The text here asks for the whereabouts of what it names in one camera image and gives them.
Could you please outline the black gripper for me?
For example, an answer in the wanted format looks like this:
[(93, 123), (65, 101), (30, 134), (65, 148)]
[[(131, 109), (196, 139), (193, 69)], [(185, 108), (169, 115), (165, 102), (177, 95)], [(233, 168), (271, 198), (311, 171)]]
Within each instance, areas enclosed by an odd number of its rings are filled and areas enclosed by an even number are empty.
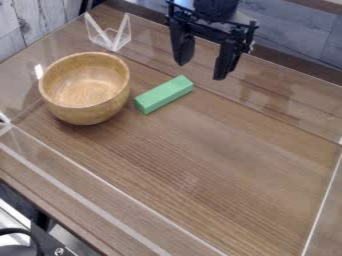
[(195, 50), (195, 38), (185, 24), (191, 25), (199, 36), (207, 40), (224, 37), (231, 39), (220, 43), (213, 68), (215, 80), (223, 80), (227, 77), (235, 69), (241, 52), (248, 53), (252, 50), (253, 34), (259, 25), (255, 19), (239, 11), (239, 1), (189, 0), (185, 3), (184, 0), (165, 0), (167, 18), (171, 20), (172, 54), (179, 66), (189, 62)]

